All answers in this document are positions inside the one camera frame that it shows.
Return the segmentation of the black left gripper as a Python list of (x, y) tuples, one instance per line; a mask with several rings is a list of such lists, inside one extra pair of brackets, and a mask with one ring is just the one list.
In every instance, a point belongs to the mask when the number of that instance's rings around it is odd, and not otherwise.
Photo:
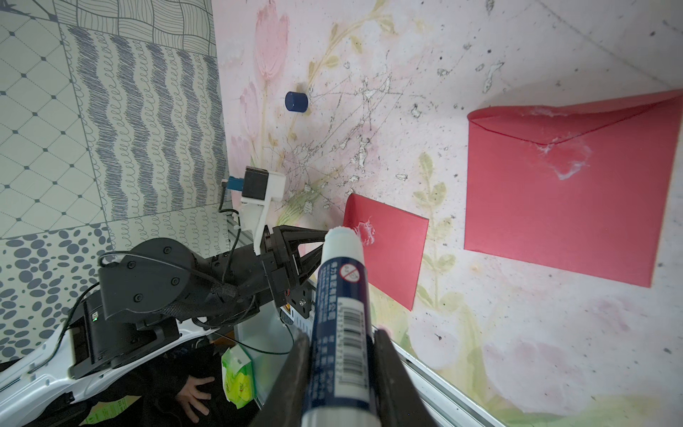
[(322, 243), (325, 236), (327, 231), (282, 225), (266, 226), (261, 239), (261, 264), (275, 306), (289, 305), (306, 320), (312, 305), (309, 279), (321, 265), (323, 247), (301, 255), (300, 246)]

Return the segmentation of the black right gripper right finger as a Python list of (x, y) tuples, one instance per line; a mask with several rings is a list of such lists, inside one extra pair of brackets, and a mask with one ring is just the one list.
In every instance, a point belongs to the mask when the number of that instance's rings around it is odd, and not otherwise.
[(375, 331), (373, 353), (382, 426), (436, 426), (385, 330)]

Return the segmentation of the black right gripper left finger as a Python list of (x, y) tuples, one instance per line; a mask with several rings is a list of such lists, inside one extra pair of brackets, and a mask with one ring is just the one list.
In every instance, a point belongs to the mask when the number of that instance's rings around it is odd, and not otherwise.
[(300, 427), (309, 383), (311, 340), (307, 334), (295, 339), (273, 388), (251, 427)]

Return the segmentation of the white blue glue stick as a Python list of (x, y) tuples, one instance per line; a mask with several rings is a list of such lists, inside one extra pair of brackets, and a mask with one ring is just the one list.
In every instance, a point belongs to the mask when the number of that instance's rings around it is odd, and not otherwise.
[(379, 426), (363, 246), (354, 230), (325, 236), (303, 426)]

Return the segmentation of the red envelope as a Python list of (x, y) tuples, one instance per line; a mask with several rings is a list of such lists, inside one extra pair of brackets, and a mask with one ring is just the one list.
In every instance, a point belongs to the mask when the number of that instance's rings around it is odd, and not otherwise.
[(471, 112), (464, 246), (647, 288), (682, 93)]
[(411, 311), (429, 220), (353, 193), (346, 201), (343, 226), (362, 242), (369, 283)]

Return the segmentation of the dark blue glue cap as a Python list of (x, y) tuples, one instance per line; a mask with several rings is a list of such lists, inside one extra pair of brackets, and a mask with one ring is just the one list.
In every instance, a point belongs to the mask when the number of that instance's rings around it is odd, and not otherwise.
[(285, 97), (285, 106), (288, 111), (305, 113), (309, 108), (309, 98), (305, 93), (288, 92)]

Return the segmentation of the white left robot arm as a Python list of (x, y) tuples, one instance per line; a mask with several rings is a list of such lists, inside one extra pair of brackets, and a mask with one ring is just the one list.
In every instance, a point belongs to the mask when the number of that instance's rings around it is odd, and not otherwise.
[(100, 255), (98, 283), (60, 331), (2, 373), (2, 425), (66, 420), (141, 364), (231, 330), (266, 304), (309, 318), (324, 239), (324, 231), (279, 226), (208, 258), (170, 238)]

